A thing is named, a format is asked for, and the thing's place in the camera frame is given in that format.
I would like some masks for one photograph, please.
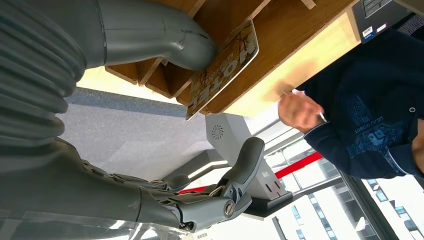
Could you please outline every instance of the humanoid robot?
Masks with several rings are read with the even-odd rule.
[[[97,220],[195,232],[240,215],[263,159],[259,138],[244,143],[216,185],[187,194],[177,193],[186,176],[147,182],[109,174],[57,138],[65,128],[55,114],[66,112],[64,97],[85,69],[161,57],[198,71],[216,53],[185,13],[149,1],[0,0],[0,239],[108,239],[125,231],[95,228]]]

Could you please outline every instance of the floor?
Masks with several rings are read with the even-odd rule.
[[[82,159],[111,173],[160,179],[204,150],[205,117],[183,106],[78,88],[58,117]]]

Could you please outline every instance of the wooden shelf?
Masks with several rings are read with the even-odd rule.
[[[256,58],[204,114],[254,116],[360,43],[352,14],[358,0],[156,0],[188,13],[221,50],[253,20]],[[106,67],[109,73],[188,105],[196,72],[162,59]]]

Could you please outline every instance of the red railing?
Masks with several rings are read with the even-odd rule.
[[[312,153],[311,155],[285,167],[284,169],[281,169],[280,171],[275,173],[275,176],[277,177],[277,179],[281,179],[282,177],[289,175],[301,168],[304,168],[305,166],[318,161],[320,159],[322,159],[323,156],[321,154],[319,154],[318,152]],[[188,192],[201,192],[206,188],[206,186],[201,186],[201,187],[196,187],[196,188],[192,188],[192,189],[185,189],[180,191],[180,194],[184,194],[184,193],[188,193]]]

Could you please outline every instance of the speaker grille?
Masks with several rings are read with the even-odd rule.
[[[212,128],[212,138],[215,140],[220,140],[224,135],[224,128],[217,124]]]

